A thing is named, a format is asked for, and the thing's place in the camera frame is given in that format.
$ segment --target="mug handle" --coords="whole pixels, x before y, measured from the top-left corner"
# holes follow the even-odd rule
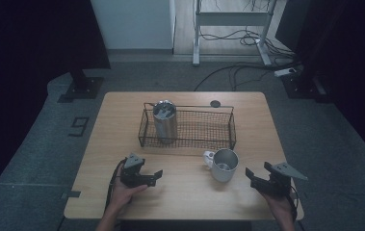
[[[203,153],[203,160],[205,161],[206,165],[209,168],[212,168],[212,165],[213,165],[213,157],[214,156],[215,156],[215,152],[205,151]]]

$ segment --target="silver tumbler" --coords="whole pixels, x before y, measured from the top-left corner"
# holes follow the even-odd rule
[[[159,101],[153,108],[157,137],[161,143],[169,144],[178,138],[176,107],[169,100]]]

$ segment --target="black stand base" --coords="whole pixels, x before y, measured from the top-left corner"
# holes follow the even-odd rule
[[[289,98],[293,99],[315,99],[319,103],[330,103],[331,100],[326,90],[317,77],[311,83],[305,84],[300,77],[283,76],[281,81]]]
[[[59,98],[59,103],[71,103],[74,99],[94,99],[98,95],[101,85],[104,82],[102,77],[88,77],[85,79],[86,84],[84,88],[78,88],[74,82],[65,94]]]

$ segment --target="white mug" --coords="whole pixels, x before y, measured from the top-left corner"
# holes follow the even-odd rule
[[[239,164],[237,154],[227,148],[220,149],[217,152],[205,151],[203,160],[211,168],[213,178],[219,182],[229,181]]]

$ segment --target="power strip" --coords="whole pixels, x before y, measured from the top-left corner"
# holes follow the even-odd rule
[[[286,75],[296,74],[297,71],[294,68],[282,69],[274,72],[275,77],[282,77]]]

